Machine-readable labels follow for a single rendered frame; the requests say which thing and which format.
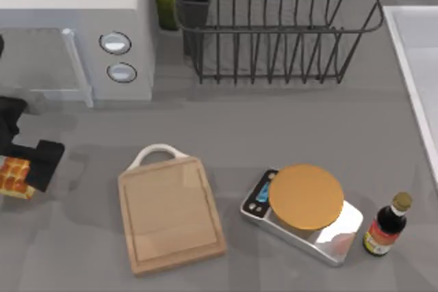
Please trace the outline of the large round microwave knob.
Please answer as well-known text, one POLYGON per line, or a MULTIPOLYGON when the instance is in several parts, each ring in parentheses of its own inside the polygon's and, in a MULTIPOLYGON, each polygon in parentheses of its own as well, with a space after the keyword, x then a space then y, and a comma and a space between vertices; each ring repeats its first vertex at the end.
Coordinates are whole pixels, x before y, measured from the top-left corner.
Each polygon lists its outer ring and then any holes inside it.
POLYGON ((112 31, 108 34, 100 35, 99 46, 112 55, 123 55, 132 47, 132 42, 127 35, 119 31, 112 31))

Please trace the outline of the golden brown bread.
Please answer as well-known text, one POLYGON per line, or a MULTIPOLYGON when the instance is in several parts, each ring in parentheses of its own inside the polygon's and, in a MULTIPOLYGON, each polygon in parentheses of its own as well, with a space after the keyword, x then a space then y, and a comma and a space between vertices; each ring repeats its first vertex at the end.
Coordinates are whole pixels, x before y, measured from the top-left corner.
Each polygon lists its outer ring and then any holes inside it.
POLYGON ((0 156, 0 194, 25 200, 32 199, 36 189, 26 181, 29 171, 28 160, 0 156))

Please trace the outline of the dark sauce bottle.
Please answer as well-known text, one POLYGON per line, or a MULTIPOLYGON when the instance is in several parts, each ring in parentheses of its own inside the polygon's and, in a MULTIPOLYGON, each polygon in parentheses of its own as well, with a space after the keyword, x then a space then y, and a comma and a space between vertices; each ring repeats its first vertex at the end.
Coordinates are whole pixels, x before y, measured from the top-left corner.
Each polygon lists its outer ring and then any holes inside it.
POLYGON ((363 247, 373 256, 386 255, 407 224, 406 212, 412 197, 403 191, 391 203, 382 207, 363 236, 363 247))

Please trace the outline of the silver kitchen scale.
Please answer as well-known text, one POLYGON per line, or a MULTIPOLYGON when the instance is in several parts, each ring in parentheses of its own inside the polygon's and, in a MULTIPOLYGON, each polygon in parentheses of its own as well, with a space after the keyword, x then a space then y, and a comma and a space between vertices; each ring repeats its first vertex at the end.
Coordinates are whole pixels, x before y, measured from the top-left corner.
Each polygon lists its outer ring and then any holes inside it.
POLYGON ((242 202, 241 214, 295 248, 331 266, 342 265, 362 225, 363 214, 344 201, 341 213, 331 225, 314 231, 293 228, 276 216, 268 200, 269 184, 278 172, 270 168, 263 173, 242 202))

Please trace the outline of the orange round disc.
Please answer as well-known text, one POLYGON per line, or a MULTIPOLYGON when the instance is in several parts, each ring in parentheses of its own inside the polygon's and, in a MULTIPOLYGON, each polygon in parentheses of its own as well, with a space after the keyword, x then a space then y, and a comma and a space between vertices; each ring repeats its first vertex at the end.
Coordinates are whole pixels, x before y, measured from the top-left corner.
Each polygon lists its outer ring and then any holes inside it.
POLYGON ((344 207, 344 191, 327 170, 300 163, 284 167, 271 180, 268 200, 274 214, 299 230, 332 224, 344 207))

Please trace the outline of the small round microwave knob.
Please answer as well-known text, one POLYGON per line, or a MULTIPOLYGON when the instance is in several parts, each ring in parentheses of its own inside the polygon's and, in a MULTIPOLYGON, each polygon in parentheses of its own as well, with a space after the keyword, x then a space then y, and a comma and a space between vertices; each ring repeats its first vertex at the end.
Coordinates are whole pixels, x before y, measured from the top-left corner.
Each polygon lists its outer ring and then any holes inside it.
POLYGON ((119 62, 107 67, 107 76, 116 83, 131 83, 138 74, 137 70, 128 63, 119 62))

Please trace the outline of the wooden cutting board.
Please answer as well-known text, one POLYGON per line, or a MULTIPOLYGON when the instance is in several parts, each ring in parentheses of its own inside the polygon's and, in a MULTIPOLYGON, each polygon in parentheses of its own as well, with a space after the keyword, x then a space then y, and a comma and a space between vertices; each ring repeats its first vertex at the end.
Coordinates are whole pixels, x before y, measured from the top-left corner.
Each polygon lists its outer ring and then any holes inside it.
POLYGON ((149 145, 118 177, 118 190, 135 275, 226 252, 214 195, 200 159, 167 144, 149 145))

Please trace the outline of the glass microwave door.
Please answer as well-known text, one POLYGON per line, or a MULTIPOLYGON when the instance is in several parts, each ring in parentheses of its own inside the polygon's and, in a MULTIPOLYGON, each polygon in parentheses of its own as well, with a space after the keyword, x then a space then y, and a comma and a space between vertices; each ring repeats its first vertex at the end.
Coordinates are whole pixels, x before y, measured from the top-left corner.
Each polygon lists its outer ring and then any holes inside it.
POLYGON ((2 29, 0 36, 0 96, 30 103, 85 100, 59 29, 2 29))

